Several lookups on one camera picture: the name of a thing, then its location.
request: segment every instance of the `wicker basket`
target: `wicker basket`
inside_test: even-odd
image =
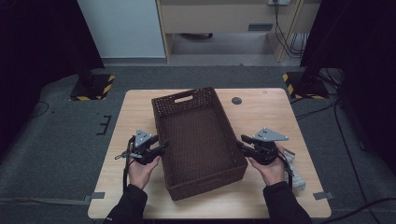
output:
[[[213,88],[155,98],[152,105],[160,143],[169,140],[163,171],[172,200],[243,178],[248,163]]]

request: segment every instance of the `black sleeve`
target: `black sleeve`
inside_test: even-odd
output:
[[[147,193],[130,184],[127,191],[122,194],[119,203],[110,211],[103,223],[143,223],[143,211],[147,201]]]
[[[298,204],[285,181],[265,187],[262,193],[267,203],[271,224],[312,223],[312,219]]]

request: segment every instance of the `black and yellow hazard tape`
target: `black and yellow hazard tape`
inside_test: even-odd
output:
[[[112,76],[112,75],[108,77],[107,84],[106,84],[105,88],[103,89],[102,94],[96,95],[96,96],[79,95],[79,96],[70,97],[70,100],[71,101],[103,100],[107,97],[107,94],[111,89],[111,85],[113,84],[114,78],[115,78],[115,76]]]
[[[327,95],[319,95],[319,94],[300,94],[295,92],[295,88],[293,87],[293,84],[290,81],[290,78],[288,74],[283,74],[283,80],[285,81],[286,87],[288,88],[288,92],[290,95],[290,98],[292,99],[302,99],[302,98],[308,98],[308,99],[326,99],[328,98]]]

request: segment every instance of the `hand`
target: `hand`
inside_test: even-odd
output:
[[[158,165],[158,161],[160,160],[160,158],[160,156],[157,156],[154,161],[148,163],[147,165],[142,165],[137,161],[132,162],[128,170],[129,182],[132,185],[143,189],[149,182],[151,172]]]
[[[277,149],[283,153],[284,148],[276,143]],[[276,183],[282,182],[285,179],[285,165],[280,158],[276,158],[271,164],[261,165],[256,162],[253,158],[248,158],[251,165],[256,168],[262,175],[267,186],[274,185]]]

